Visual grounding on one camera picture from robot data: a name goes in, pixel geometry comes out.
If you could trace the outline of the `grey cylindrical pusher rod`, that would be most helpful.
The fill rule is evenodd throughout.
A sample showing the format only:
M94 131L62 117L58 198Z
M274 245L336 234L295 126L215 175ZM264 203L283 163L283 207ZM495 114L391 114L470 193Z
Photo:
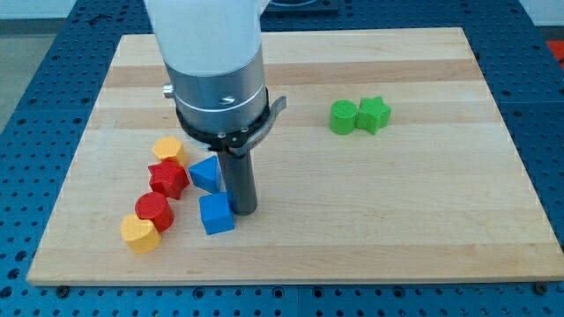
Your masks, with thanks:
M232 212L240 216L252 214L257 207L257 195L250 155L235 157L222 151L218 158Z

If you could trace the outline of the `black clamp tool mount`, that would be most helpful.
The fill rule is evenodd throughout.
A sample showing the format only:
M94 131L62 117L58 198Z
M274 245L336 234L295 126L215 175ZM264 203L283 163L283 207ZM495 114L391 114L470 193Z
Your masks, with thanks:
M191 126L188 123L188 116L182 114L179 107L176 107L175 112L182 129L197 147L205 151L225 151L231 156L241 157L266 138L278 115L284 109L286 109L286 96L281 96L271 106L267 105L249 126L230 133L215 134Z

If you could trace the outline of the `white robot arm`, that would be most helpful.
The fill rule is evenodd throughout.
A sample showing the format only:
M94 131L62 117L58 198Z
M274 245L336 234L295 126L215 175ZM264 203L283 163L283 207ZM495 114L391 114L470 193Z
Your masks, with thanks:
M270 100L257 0L146 0L145 7L185 133L216 152L238 215L257 207L250 152L271 131L286 98Z

